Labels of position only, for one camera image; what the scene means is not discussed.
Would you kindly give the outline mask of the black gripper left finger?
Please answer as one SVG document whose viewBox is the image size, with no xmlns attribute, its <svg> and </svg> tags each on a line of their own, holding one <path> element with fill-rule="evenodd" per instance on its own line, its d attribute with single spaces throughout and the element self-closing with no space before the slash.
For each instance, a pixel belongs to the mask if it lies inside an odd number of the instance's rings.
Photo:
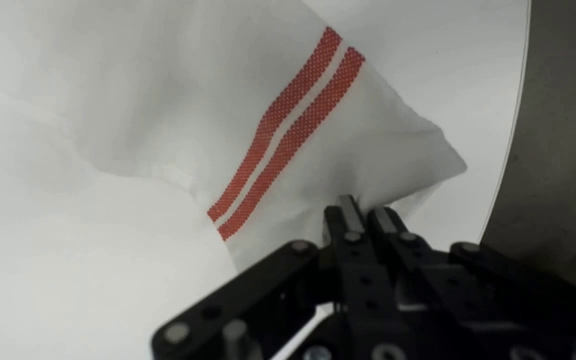
<svg viewBox="0 0 576 360">
<path fill-rule="evenodd" d="M 368 244 L 362 212 L 351 194 L 340 196 L 325 209 L 325 241 L 353 248 Z"/>
</svg>

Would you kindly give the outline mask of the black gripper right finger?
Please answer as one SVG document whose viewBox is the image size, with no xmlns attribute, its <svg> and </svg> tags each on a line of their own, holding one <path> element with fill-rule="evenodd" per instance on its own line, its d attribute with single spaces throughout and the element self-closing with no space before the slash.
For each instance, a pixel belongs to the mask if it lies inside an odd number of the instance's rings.
<svg viewBox="0 0 576 360">
<path fill-rule="evenodd" d="M 418 246 L 420 237 L 407 228 L 407 224 L 392 208 L 378 205 L 368 214 L 368 217 L 375 234 L 396 239 L 411 248 Z"/>
</svg>

